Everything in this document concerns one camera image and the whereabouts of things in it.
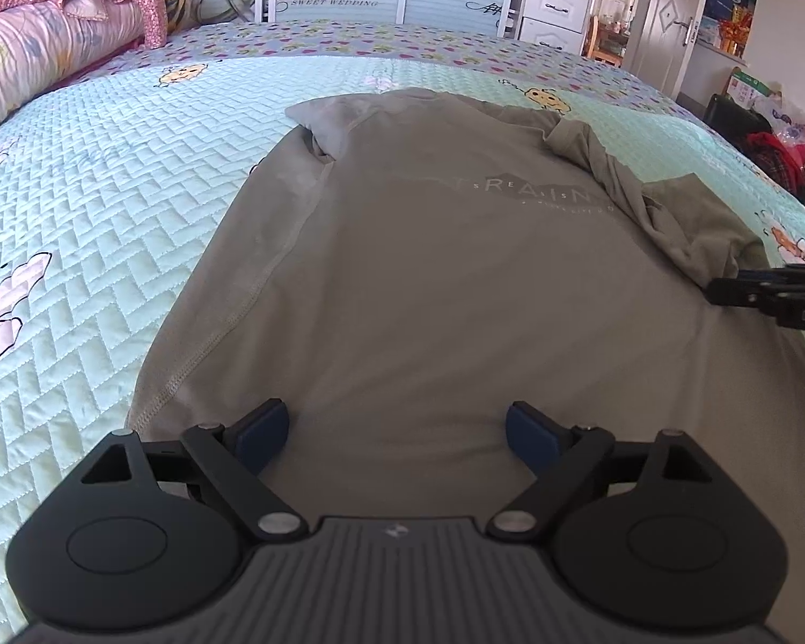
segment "drawer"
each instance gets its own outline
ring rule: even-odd
[[[522,16],[584,33],[590,0],[524,0]]]
[[[518,38],[520,41],[538,43],[541,46],[549,46],[575,55],[581,55],[581,47],[584,45],[584,34],[568,31],[560,26],[543,24],[541,21],[527,17],[522,19],[522,30],[519,32]]]

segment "white door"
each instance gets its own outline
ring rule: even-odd
[[[638,0],[623,69],[676,98],[706,0]]]

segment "mattress cover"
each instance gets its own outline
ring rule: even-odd
[[[491,74],[398,55],[203,50],[171,64],[126,54],[112,63],[126,68],[119,74],[99,70],[0,126],[0,641],[24,624],[3,568],[9,539],[125,423],[152,338],[251,166],[292,127],[289,105],[421,86],[557,109],[590,122],[642,180],[697,171],[774,264],[805,260],[795,199],[695,122],[662,115],[670,103],[637,80],[633,101],[612,98],[608,85],[564,88],[560,75],[550,84],[520,74],[512,46],[515,72]],[[563,57],[556,69],[579,75]],[[645,95],[657,115],[634,109]]]

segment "bed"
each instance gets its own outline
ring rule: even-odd
[[[773,265],[805,262],[805,209],[618,68],[474,34],[334,22],[212,25],[118,55],[0,126],[0,641],[24,624],[3,568],[9,539],[122,427],[191,269],[251,167],[294,126],[283,110],[407,86],[583,119],[642,180],[695,171]],[[805,602],[783,607],[805,620]],[[805,625],[793,632],[805,641]]]

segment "light blue quilt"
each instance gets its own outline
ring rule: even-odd
[[[644,180],[696,171],[773,262],[805,261],[805,210],[703,129],[514,79],[370,57],[188,61],[70,86],[0,127],[0,641],[24,623],[9,538],[122,425],[165,314],[251,166],[292,127],[288,105],[424,86],[560,109]]]

